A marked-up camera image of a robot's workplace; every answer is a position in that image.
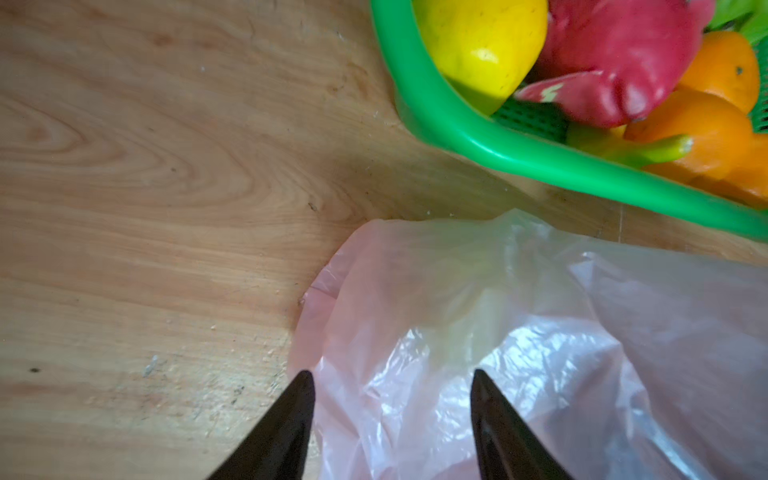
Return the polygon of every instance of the wooden table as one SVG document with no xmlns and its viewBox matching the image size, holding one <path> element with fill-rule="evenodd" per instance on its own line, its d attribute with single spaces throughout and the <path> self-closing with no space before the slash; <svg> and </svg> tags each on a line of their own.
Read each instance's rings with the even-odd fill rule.
<svg viewBox="0 0 768 480">
<path fill-rule="evenodd" d="M 420 144 L 365 0 L 2 0 L 0 65 L 3 478 L 204 478 L 286 385 L 303 292 L 372 218 L 518 207 L 768 264 Z"/>
</svg>

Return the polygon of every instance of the red fruit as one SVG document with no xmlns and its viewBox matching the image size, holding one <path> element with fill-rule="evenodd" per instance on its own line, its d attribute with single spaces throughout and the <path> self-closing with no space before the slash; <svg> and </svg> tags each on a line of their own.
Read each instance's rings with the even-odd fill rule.
<svg viewBox="0 0 768 480">
<path fill-rule="evenodd" d="M 714 0 L 550 0 L 534 68 L 546 80 L 515 98 L 557 103 L 571 120 L 601 128 L 645 118 L 693 61 L 714 7 Z"/>
</svg>

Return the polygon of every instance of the translucent plastic bag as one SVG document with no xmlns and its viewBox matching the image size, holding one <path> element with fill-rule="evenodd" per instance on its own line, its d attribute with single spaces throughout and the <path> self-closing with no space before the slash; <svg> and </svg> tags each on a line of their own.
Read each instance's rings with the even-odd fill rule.
<svg viewBox="0 0 768 480">
<path fill-rule="evenodd" d="M 324 480 L 478 478 L 476 367 L 577 480 L 768 478 L 768 270 L 512 211 L 370 222 L 305 298 Z"/>
</svg>

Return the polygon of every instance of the green plastic basket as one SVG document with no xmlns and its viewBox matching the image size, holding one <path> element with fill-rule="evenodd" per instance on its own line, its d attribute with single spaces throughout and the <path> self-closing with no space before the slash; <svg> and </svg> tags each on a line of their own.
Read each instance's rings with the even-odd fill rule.
<svg viewBox="0 0 768 480">
<path fill-rule="evenodd" d="M 382 55 L 395 81 L 398 113 L 421 140 L 492 170 L 768 241 L 766 211 L 563 145 L 568 122 L 554 105 L 510 100 L 492 118 L 479 114 L 432 63 L 411 0 L 371 0 L 371 6 Z M 768 133 L 768 41 L 758 48 L 758 57 L 763 88 L 753 125 Z"/>
</svg>

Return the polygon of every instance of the orange fruit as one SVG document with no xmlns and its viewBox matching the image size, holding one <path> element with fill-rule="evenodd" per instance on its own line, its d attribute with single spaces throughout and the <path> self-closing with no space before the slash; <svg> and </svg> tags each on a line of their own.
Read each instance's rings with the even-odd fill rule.
<svg viewBox="0 0 768 480">
<path fill-rule="evenodd" d="M 629 124 L 624 138 L 645 144 L 681 134 L 694 139 L 688 155 L 644 170 L 698 187 L 723 179 L 751 148 L 753 136 L 750 119 L 733 104 L 681 88 L 645 120 Z"/>
<path fill-rule="evenodd" d="M 750 113 L 760 95 L 760 66 L 752 45 L 736 31 L 705 34 L 679 85 L 725 98 Z"/>
<path fill-rule="evenodd" d="M 758 210 L 768 209 L 768 134 L 755 134 L 740 165 L 717 182 L 712 193 Z"/>
</svg>

